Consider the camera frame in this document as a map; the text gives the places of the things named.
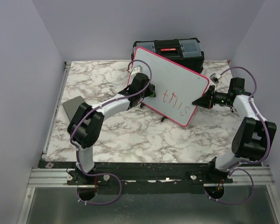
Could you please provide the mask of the pink framed whiteboard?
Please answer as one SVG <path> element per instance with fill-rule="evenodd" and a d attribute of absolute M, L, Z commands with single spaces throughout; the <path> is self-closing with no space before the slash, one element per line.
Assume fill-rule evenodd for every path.
<path fill-rule="evenodd" d="M 156 97 L 144 98 L 142 103 L 181 126 L 187 126 L 200 98 L 210 85 L 209 78 L 172 62 L 145 48 L 137 47 L 132 67 L 141 66 L 142 73 L 150 75 Z"/>

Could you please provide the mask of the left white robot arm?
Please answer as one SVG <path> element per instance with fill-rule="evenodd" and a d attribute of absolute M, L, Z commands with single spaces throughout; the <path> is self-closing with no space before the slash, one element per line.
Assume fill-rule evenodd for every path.
<path fill-rule="evenodd" d="M 80 170 L 78 179 L 83 184 L 90 184 L 94 180 L 93 146 L 98 140 L 103 122 L 120 112 L 130 110 L 144 98 L 154 98 L 155 86 L 151 84 L 151 79 L 152 77 L 143 73 L 137 73 L 132 83 L 115 97 L 97 105 L 79 105 L 67 132 L 70 134 L 70 143 L 76 147 L 76 167 Z"/>

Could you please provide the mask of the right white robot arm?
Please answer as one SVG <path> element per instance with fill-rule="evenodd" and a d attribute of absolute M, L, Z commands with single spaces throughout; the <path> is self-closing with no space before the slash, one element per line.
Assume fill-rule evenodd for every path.
<path fill-rule="evenodd" d="M 242 122 L 232 140 L 231 150 L 213 158 L 205 171 L 206 179 L 215 183 L 241 164 L 259 164 L 269 154 L 277 126 L 267 121 L 257 109 L 251 93 L 244 89 L 243 78 L 232 78 L 227 93 L 218 92 L 211 85 L 192 105 L 211 109 L 214 105 L 233 108 Z"/>

